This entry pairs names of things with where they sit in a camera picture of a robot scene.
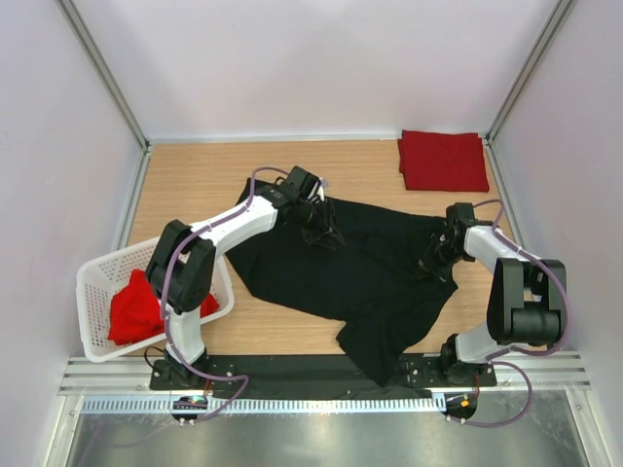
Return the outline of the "black t shirt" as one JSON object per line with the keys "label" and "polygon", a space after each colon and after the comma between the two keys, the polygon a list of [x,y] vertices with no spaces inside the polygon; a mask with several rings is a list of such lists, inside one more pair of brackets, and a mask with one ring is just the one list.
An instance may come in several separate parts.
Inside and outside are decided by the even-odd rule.
{"label": "black t shirt", "polygon": [[345,239],[336,249],[306,244],[296,225],[277,225],[226,256],[253,297],[343,322],[340,348],[385,386],[458,288],[419,267],[445,221],[342,199],[333,205]]}

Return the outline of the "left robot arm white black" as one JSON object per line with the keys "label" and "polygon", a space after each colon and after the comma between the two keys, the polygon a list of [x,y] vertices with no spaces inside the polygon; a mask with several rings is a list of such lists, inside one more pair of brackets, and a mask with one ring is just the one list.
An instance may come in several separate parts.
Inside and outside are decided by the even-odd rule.
{"label": "left robot arm white black", "polygon": [[187,225],[169,222],[146,269],[164,321],[165,356],[172,377],[186,389],[208,377],[201,335],[201,305],[209,294],[215,263],[225,253],[279,224],[302,229],[311,245],[335,249],[345,244],[324,181],[296,165],[271,184],[256,185],[265,166],[252,171],[248,196],[210,219]]}

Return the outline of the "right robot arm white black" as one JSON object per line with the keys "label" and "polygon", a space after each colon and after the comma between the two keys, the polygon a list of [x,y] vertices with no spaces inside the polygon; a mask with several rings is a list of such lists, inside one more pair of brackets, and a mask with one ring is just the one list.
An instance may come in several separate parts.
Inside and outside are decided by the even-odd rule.
{"label": "right robot arm white black", "polygon": [[449,386],[474,382],[493,369],[496,357],[510,352],[540,357],[564,345],[566,267],[526,251],[497,223],[477,219],[472,203],[452,204],[442,232],[431,237],[419,260],[421,278],[447,282],[460,261],[479,262],[493,275],[485,322],[450,336],[425,366]]}

